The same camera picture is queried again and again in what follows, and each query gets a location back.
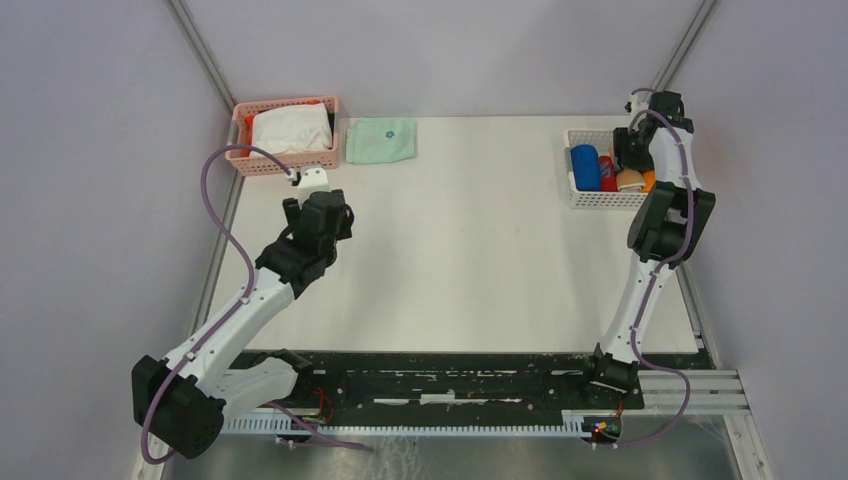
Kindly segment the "patterned peach towel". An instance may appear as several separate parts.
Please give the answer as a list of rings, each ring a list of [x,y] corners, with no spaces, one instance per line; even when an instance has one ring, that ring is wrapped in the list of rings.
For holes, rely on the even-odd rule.
[[[616,175],[617,190],[622,193],[641,193],[646,182],[643,175],[633,169],[623,168]]]

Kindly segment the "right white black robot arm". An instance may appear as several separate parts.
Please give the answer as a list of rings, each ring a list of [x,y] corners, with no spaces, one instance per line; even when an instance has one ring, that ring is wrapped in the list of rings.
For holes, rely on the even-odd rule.
[[[615,158],[622,167],[651,168],[655,181],[628,230],[630,270],[616,313],[577,382],[580,400],[591,408],[635,388],[660,294],[692,256],[716,204],[696,176],[694,124],[681,95],[637,88],[625,109],[630,123],[613,133]]]

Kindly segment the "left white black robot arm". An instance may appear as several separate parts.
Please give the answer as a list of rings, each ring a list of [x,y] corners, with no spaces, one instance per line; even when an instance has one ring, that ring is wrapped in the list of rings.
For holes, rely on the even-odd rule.
[[[164,358],[146,355],[133,366],[133,415],[143,430],[147,462],[165,462],[174,454],[196,458],[227,421],[274,400],[300,407],[312,399],[315,382],[300,371],[295,355],[231,367],[271,319],[324,276],[337,258],[337,243],[352,236],[353,210],[340,189],[288,198],[283,210],[286,228],[249,262],[247,283],[213,320]],[[171,452],[152,457],[151,436]]]

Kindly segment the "blue microfiber towel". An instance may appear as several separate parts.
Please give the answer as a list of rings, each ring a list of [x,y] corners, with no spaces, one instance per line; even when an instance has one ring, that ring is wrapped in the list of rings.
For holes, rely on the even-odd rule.
[[[600,191],[601,172],[596,148],[579,144],[570,149],[572,172],[578,191]]]

